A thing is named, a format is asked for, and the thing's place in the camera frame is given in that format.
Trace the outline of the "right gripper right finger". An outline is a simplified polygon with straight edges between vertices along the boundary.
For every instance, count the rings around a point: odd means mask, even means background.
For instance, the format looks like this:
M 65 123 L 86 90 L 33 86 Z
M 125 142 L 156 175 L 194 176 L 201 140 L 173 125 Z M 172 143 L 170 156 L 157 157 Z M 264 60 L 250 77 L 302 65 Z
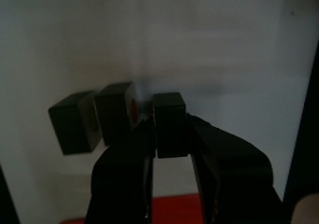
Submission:
M 186 118 L 204 224 L 288 224 L 266 155 L 196 116 Z

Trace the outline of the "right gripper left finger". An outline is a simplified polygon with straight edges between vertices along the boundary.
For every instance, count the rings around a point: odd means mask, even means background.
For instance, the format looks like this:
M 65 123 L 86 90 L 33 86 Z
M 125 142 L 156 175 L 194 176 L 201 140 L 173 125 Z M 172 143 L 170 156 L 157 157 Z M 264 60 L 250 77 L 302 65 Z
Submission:
M 150 224 L 153 121 L 144 120 L 97 159 L 83 224 Z

